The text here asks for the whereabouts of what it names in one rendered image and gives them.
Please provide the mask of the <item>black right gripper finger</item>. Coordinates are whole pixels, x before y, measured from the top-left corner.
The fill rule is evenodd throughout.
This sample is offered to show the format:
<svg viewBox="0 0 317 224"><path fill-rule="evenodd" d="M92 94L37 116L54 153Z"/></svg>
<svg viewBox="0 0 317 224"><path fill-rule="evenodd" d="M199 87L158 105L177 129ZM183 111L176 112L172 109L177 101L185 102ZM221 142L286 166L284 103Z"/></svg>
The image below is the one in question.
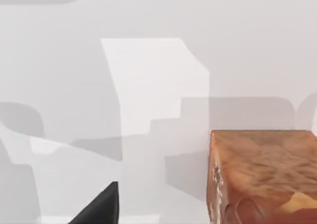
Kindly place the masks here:
<svg viewBox="0 0 317 224"><path fill-rule="evenodd" d="M118 224L119 189L113 181L68 224Z"/></svg>

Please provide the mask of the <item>brown bread loaf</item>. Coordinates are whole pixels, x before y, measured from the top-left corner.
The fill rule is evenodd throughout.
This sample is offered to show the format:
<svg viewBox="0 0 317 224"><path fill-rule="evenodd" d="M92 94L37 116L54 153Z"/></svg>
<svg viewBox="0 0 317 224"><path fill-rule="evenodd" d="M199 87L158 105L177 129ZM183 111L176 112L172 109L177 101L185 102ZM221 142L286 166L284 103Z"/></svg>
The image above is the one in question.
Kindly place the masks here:
<svg viewBox="0 0 317 224"><path fill-rule="evenodd" d="M213 130L210 224L317 224L317 136L307 130Z"/></svg>

